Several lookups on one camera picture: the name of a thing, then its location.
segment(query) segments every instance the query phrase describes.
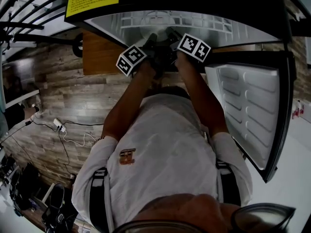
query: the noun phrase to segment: white cable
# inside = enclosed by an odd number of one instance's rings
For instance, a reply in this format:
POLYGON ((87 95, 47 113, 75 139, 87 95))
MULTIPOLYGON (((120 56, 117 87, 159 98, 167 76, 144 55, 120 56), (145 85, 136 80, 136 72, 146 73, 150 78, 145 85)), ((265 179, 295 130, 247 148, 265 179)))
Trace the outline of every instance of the white cable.
POLYGON ((67 131, 65 130, 65 132, 66 132, 66 134, 64 135, 64 141, 65 141, 65 142, 74 142, 75 144, 77 144, 77 145, 79 145, 79 146, 81 146, 81 147, 84 147, 84 145, 86 144, 86 135, 87 135, 87 134, 88 134, 90 137, 92 137, 92 138, 94 139, 94 141, 96 141, 96 139, 95 139, 93 136, 91 136, 89 133, 85 133, 84 136, 83 136, 83 145, 81 145, 81 144, 79 144, 79 143, 77 143, 77 142, 75 142, 75 141, 66 140, 66 139, 65 139, 65 136, 67 135, 67 131))

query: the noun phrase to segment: hand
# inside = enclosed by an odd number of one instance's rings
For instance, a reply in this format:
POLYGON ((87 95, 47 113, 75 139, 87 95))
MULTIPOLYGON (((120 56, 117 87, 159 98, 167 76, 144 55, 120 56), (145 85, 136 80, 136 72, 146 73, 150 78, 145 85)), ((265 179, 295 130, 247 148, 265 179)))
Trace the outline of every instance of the hand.
POLYGON ((192 64, 184 52, 177 51, 177 60, 175 61, 175 66, 179 70, 180 68, 191 67, 192 64))
POLYGON ((138 72, 148 79, 153 79, 156 75, 156 71, 151 67, 148 60, 144 60, 138 69, 138 72))

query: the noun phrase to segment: refrigerator door inner panel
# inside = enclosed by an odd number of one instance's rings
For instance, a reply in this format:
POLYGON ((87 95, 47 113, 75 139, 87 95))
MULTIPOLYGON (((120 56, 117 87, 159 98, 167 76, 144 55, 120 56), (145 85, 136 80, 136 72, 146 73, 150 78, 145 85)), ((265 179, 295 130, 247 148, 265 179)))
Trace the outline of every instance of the refrigerator door inner panel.
POLYGON ((183 11, 132 11, 106 15, 85 21, 122 44, 142 47, 149 35, 166 39, 165 29, 172 27, 181 35, 189 33, 213 48, 276 42, 279 39, 253 27, 223 17, 183 11))
POLYGON ((230 134, 260 170, 266 168, 279 110, 278 70, 226 64, 206 67, 230 134))

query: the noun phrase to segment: white t-shirt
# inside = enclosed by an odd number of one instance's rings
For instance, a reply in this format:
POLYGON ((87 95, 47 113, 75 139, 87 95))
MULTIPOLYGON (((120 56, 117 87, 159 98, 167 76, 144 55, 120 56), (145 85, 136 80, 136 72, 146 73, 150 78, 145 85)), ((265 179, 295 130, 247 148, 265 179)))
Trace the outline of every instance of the white t-shirt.
POLYGON ((91 180, 93 173, 104 166, 110 175, 116 227, 131 221, 147 203, 159 197, 190 193, 217 198, 216 157, 230 164, 241 203, 246 205, 252 194, 251 176, 231 135, 216 134, 212 145, 202 136, 190 100, 167 94, 145 98, 139 116, 119 142, 105 137, 93 146, 74 184, 73 205, 90 222, 91 180), (131 164, 122 162, 124 150, 132 155, 131 164))

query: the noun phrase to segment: person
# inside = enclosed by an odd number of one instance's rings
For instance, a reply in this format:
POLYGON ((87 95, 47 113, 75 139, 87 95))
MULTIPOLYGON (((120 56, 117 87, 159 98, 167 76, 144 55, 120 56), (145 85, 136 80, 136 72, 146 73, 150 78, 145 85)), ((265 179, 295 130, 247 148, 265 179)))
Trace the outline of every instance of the person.
POLYGON ((5 109, 4 113, 0 113, 0 138, 21 121, 31 118, 35 113, 42 113, 42 103, 39 94, 36 95, 35 100, 36 103, 33 107, 24 108, 17 103, 5 109))
MULTIPOLYGON (((228 133, 220 103, 183 52, 177 52, 175 66, 189 94, 180 87, 150 92, 156 71, 144 61, 105 119, 102 137, 73 187, 72 203, 87 222, 92 223, 93 175, 102 167, 110 177, 113 228, 170 220, 208 233, 232 229, 231 216, 239 206, 222 203, 216 159, 234 173, 241 205, 251 200, 251 175, 228 133)), ((104 211, 100 220, 109 217, 104 211)))

